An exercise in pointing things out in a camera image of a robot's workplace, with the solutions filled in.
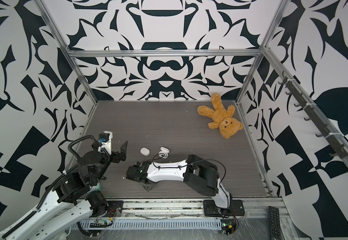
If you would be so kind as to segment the white earbud charging case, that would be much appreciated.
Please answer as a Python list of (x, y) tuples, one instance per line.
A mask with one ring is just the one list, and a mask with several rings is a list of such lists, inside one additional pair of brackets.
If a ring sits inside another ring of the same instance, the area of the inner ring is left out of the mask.
[(162, 159), (167, 159), (169, 157), (170, 150), (165, 147), (160, 148), (159, 157)]

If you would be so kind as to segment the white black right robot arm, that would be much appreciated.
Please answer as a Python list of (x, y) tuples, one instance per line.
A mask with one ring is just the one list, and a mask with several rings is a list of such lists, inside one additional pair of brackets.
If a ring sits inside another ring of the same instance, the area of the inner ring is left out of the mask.
[(231, 207), (232, 195), (222, 185), (224, 177), (213, 162), (196, 155), (175, 163), (138, 162), (128, 168), (126, 179), (138, 182), (148, 192), (161, 181), (183, 182), (198, 194), (211, 197), (217, 208), (226, 211)]

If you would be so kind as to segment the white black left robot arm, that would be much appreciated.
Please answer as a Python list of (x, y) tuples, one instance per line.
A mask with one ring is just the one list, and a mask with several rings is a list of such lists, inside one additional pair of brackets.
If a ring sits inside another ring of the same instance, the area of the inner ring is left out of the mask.
[(114, 152), (112, 137), (112, 132), (104, 131), (98, 140), (86, 135), (72, 141), (68, 151), (76, 164), (48, 186), (35, 207), (0, 231), (0, 240), (48, 239), (81, 220), (113, 212), (100, 182), (110, 164), (127, 159), (128, 142)]

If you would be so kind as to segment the green circuit board left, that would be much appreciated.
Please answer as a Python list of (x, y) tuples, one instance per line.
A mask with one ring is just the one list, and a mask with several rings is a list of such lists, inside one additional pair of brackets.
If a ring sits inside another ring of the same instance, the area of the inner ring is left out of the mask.
[(90, 228), (107, 228), (113, 225), (113, 219), (109, 218), (108, 220), (96, 220), (95, 222), (90, 223)]

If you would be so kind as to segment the green circuit board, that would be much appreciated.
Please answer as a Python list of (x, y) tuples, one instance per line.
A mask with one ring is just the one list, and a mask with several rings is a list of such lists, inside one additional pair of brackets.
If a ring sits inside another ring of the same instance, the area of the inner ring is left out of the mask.
[(90, 228), (107, 228), (113, 225), (113, 219), (109, 218), (108, 220), (96, 220), (95, 222), (90, 223)]
[(236, 219), (222, 219), (221, 220), (221, 232), (225, 235), (233, 234), (239, 224)]

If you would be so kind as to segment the green circuit board right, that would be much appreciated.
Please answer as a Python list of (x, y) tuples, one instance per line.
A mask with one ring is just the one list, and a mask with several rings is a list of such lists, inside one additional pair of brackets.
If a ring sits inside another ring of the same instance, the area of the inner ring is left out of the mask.
[(222, 219), (221, 220), (221, 232), (225, 235), (233, 234), (239, 224), (236, 219)]

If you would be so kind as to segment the brown teddy bear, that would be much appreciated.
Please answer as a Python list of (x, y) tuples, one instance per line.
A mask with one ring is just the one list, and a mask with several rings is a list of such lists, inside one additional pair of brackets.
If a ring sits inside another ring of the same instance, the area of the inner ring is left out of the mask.
[(199, 115), (212, 119), (212, 122), (208, 123), (210, 129), (219, 129), (220, 134), (225, 139), (229, 139), (243, 130), (243, 123), (233, 117), (235, 106), (230, 105), (228, 108), (225, 108), (221, 95), (218, 93), (211, 95), (211, 103), (213, 108), (207, 106), (199, 106), (197, 108)]

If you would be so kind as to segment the black remote control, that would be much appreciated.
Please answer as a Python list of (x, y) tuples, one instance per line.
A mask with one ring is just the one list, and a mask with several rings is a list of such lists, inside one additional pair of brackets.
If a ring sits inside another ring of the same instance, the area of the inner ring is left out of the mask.
[(273, 206), (268, 207), (269, 210), (269, 231), (270, 240), (281, 240), (281, 227), (279, 209)]

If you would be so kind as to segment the aluminium mounting rail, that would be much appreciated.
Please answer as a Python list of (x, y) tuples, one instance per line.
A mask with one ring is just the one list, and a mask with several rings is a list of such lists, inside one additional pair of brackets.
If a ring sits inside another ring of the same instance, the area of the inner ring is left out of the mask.
[[(120, 219), (180, 219), (204, 218), (203, 198), (189, 199), (122, 199), (123, 206), (115, 210), (113, 217)], [(267, 216), (270, 206), (279, 209), (282, 217), (289, 212), (281, 198), (241, 198), (246, 218)]]

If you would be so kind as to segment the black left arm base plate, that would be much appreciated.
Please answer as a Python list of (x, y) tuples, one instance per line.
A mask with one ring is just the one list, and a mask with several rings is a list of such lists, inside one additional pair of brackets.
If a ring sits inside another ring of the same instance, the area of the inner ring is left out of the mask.
[(112, 200), (107, 201), (108, 206), (106, 207), (106, 214), (107, 215), (114, 215), (116, 213), (122, 213), (123, 212), (123, 205), (124, 201), (120, 200)]

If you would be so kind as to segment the black wall hook rack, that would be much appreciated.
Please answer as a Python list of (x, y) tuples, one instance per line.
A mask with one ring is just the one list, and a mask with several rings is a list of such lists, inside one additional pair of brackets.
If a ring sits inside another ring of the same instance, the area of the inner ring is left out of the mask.
[(324, 138), (329, 143), (334, 151), (330, 156), (340, 157), (342, 159), (348, 157), (348, 151), (342, 138), (342, 134), (331, 126), (327, 117), (323, 114), (318, 105), (302, 89), (297, 80), (284, 77), (280, 84), (285, 85), (289, 90), (286, 94), (293, 96), (297, 101), (297, 104), (294, 106), (301, 108), (307, 114), (308, 117), (304, 120), (312, 121), (316, 126), (319, 133), (315, 134), (315, 136), (318, 138)]

